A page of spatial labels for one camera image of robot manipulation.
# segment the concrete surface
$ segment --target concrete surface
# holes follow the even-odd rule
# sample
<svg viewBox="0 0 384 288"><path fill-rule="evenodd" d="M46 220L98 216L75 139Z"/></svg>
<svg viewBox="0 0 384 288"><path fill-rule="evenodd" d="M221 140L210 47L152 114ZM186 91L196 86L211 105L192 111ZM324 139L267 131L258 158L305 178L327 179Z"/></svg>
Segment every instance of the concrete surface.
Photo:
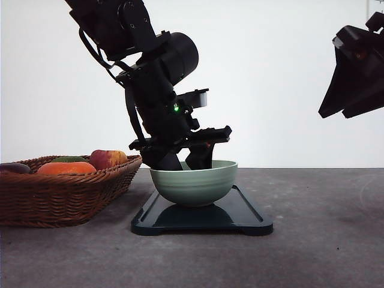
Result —
<svg viewBox="0 0 384 288"><path fill-rule="evenodd" d="M273 234L137 236L153 189L141 169L87 224L0 228L2 286L384 287L384 169L240 169L238 183Z"/></svg>

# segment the woven basket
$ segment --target woven basket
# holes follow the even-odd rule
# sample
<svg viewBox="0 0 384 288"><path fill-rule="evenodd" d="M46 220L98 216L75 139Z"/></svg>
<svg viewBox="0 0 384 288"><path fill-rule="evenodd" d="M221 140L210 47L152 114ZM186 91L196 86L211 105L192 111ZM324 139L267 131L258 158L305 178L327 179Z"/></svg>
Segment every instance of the woven basket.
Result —
<svg viewBox="0 0 384 288"><path fill-rule="evenodd" d="M128 190L142 163L140 156L128 156L127 163L94 173L34 173L57 157L19 161L28 165L32 174L0 175L0 225L67 227L83 224Z"/></svg>

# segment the green vegetable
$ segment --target green vegetable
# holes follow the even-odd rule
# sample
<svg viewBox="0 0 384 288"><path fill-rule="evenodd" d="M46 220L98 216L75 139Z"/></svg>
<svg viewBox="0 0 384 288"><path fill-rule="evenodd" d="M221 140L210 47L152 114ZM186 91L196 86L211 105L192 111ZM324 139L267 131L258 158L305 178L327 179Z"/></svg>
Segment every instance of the green vegetable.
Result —
<svg viewBox="0 0 384 288"><path fill-rule="evenodd" d="M63 156L59 157L56 159L53 159L51 162L65 162L65 163L70 163L70 162L88 162L86 159L80 156Z"/></svg>

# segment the dark green tray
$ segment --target dark green tray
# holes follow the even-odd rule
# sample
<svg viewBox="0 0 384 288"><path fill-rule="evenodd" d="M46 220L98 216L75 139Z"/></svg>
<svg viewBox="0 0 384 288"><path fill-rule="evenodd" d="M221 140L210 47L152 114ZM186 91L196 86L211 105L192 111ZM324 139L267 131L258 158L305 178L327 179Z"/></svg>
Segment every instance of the dark green tray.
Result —
<svg viewBox="0 0 384 288"><path fill-rule="evenodd" d="M202 230L262 236L272 233L273 222L236 185L224 198L198 208L169 202L155 190L131 222L131 231L144 236Z"/></svg>

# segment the ceramic bowl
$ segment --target ceramic bowl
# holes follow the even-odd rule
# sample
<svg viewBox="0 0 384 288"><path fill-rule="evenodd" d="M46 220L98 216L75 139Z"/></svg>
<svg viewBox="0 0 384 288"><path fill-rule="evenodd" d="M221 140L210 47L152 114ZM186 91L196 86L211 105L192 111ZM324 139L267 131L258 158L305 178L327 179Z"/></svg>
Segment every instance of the ceramic bowl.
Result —
<svg viewBox="0 0 384 288"><path fill-rule="evenodd" d="M168 201L189 207L210 205L223 198L235 182L236 162L213 160L211 169L191 170L185 162L181 171L151 169L157 191Z"/></svg>

